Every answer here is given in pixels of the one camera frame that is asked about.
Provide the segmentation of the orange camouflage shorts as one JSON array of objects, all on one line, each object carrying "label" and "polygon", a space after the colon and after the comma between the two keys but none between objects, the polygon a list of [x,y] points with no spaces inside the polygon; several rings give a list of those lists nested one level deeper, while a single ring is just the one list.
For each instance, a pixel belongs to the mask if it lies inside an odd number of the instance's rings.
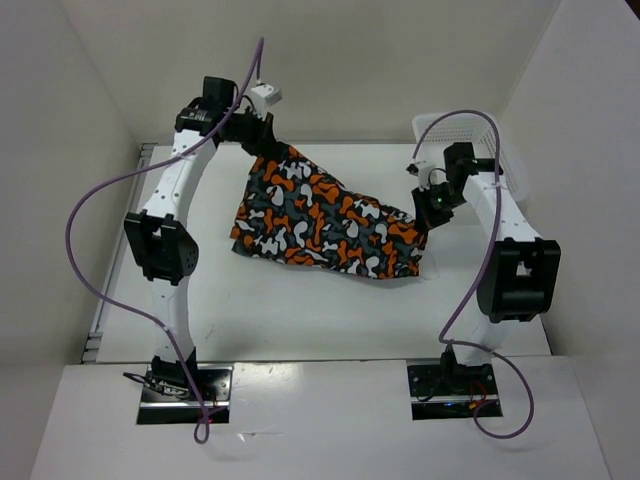
[{"label": "orange camouflage shorts", "polygon": [[374,280],[419,276],[427,233],[409,213],[348,189],[289,144],[252,154],[234,253]]}]

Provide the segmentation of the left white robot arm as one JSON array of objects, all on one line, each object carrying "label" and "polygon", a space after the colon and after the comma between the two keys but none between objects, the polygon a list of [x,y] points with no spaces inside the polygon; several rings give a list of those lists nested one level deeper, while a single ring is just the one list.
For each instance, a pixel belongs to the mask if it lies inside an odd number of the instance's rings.
[{"label": "left white robot arm", "polygon": [[150,282],[152,314],[161,330],[147,385],[180,400],[205,392],[189,328],[188,285],[199,247],[187,230],[189,209],[202,175],[222,142],[254,146],[271,140],[269,109],[282,98],[263,81],[245,93],[227,79],[207,77],[203,93],[177,115],[173,163],[144,206],[124,219],[135,263]]}]

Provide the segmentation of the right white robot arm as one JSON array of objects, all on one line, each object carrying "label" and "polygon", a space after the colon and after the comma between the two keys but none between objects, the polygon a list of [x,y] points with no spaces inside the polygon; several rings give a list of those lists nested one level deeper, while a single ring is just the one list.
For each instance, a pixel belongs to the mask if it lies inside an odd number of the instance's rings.
[{"label": "right white robot arm", "polygon": [[433,180],[433,168],[422,161],[414,160],[407,168],[419,180],[412,192],[416,214],[435,229],[448,223],[456,208],[472,208],[488,247],[463,300],[476,300],[482,318],[468,340],[449,338],[453,323],[445,323],[439,375],[428,391],[417,394],[421,403],[471,390],[501,347],[507,324],[529,322],[549,310],[561,258],[558,242],[544,239],[525,219],[497,159],[477,157],[469,142],[446,147],[443,156],[441,182]]}]

